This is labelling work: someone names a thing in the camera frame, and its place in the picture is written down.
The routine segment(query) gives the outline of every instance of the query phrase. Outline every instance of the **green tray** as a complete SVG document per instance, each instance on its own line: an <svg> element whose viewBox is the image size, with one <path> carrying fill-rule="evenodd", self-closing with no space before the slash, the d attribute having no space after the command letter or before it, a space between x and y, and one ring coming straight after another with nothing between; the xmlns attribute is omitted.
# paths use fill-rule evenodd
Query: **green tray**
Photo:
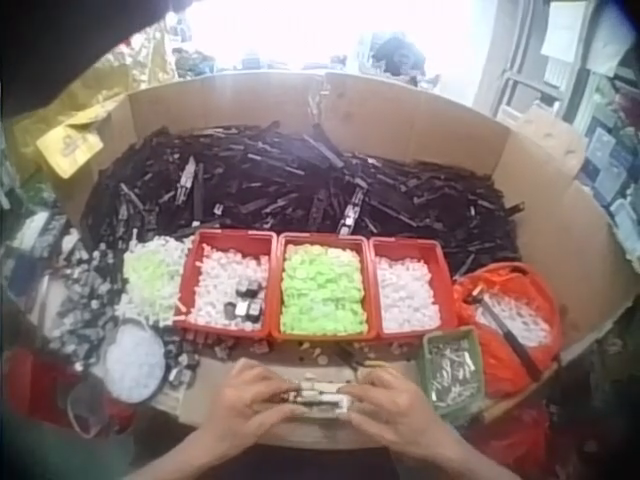
<svg viewBox="0 0 640 480"><path fill-rule="evenodd" d="M462 327L449 332L437 332L427 335L422 340L422 350L418 358L418 370L420 372L420 383L427 398L431 400L431 386L434 377L434 373L430 368L431 361L429 356L429 346L449 343L451 341L458 341L467 339L469 342L469 355L471 361L476 366L474 375L477 376L479 388L472 396L460 402L458 404L450 405L448 407L436 407L434 408L439 415L445 417L459 418L464 417L465 412L471 414L475 409L473 408L477 403L480 403L485 398L485 385L484 385L484 372L482 363L482 353L480 350L480 343L476 331L473 327Z"/></svg>

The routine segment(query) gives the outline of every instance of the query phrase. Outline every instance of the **white plastic bead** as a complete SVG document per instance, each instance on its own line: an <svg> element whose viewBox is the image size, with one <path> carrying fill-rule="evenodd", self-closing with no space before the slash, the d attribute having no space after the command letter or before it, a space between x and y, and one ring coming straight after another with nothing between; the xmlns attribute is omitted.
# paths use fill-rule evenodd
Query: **white plastic bead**
<svg viewBox="0 0 640 480"><path fill-rule="evenodd" d="M269 257L245 257L235 250L221 251L204 245L204 257L200 279L195 293L195 304L189 315L192 322L232 330L253 331L260 324L227 320L224 316L226 302L236 302L236 286L242 279L258 281L266 287Z"/></svg>
<svg viewBox="0 0 640 480"><path fill-rule="evenodd" d="M440 326L440 308L429 285L431 272L423 261L376 257L376 266L385 333L431 330Z"/></svg>

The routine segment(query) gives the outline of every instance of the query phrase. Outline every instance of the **red container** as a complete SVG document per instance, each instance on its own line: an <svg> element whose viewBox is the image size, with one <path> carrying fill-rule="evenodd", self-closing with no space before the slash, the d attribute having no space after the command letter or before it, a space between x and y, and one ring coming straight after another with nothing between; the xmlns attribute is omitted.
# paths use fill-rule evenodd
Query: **red container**
<svg viewBox="0 0 640 480"><path fill-rule="evenodd" d="M182 280L180 281L180 303L187 309L187 314L191 313L195 305L195 289L200 281L200 267L198 264L202 262L204 256L203 245L208 245L217 250L235 250L245 256L258 257L261 255L269 255L269 276L265 292L265 313L260 330L245 331L231 330L210 325L202 325L188 320L174 321L176 327L187 331L200 332L203 335L212 333L215 335L223 335L227 337L250 337L265 338L269 332L269 322L267 317L268 305L273 295L274 284L272 282L274 262L276 258L277 237L275 233L258 232L253 230L199 230L193 239L193 245L184 264L182 272ZM185 312L176 306L174 316L184 315Z"/></svg>
<svg viewBox="0 0 640 480"><path fill-rule="evenodd" d="M372 258L372 270L375 278L376 311L380 315L380 337L383 339L402 339L422 336L434 330L453 330L457 327L455 302L453 297L453 282L449 274L449 267L444 259L442 248L433 240L417 240L412 238L382 238L374 237L369 240ZM385 257L392 261L407 258L422 260L431 272L429 285L433 290L435 303L440 308L440 326L434 329L414 330L409 332L385 333L382 322L382 306L378 289L378 274L376 257Z"/></svg>
<svg viewBox="0 0 640 480"><path fill-rule="evenodd" d="M353 250L360 257L362 283L364 286L364 298L362 307L367 314L367 325L369 330L363 334L356 335L292 335L280 331L280 314L282 312L282 276L284 272L284 257L289 245L322 245L325 247L342 248ZM314 342L336 342L336 341L363 341L373 340L378 335L378 319L376 311L377 298L375 296L375 285L371 264L371 252L369 244L364 237L338 236L333 233L284 233L278 240L277 263L272 272L273 290L272 296L267 306L267 318L271 335L279 340L303 340Z"/></svg>

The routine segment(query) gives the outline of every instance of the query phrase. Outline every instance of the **green plastic part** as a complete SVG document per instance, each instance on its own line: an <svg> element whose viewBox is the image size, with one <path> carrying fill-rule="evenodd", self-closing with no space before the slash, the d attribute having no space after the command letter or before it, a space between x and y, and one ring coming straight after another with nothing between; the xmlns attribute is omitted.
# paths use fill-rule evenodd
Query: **green plastic part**
<svg viewBox="0 0 640 480"><path fill-rule="evenodd" d="M340 336L368 329L360 257L351 250L287 247L282 297L282 333Z"/></svg>

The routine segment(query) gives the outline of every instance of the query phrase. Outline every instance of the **cardboard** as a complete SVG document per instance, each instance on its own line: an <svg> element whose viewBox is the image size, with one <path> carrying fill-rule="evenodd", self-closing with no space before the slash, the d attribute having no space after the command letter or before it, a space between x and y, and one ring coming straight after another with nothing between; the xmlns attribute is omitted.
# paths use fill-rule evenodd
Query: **cardboard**
<svg viewBox="0 0 640 480"><path fill-rule="evenodd" d="M571 127L533 110L511 130L443 97L383 79L241 72L131 93L99 124L102 150L55 188L77 222L98 171L153 130L264 126L273 120L298 133L319 121L345 150L493 175L507 205L526 203L518 217L520 248L562 307L566 346L607 322L640 291L640 277L605 214L574 179L585 145Z"/></svg>

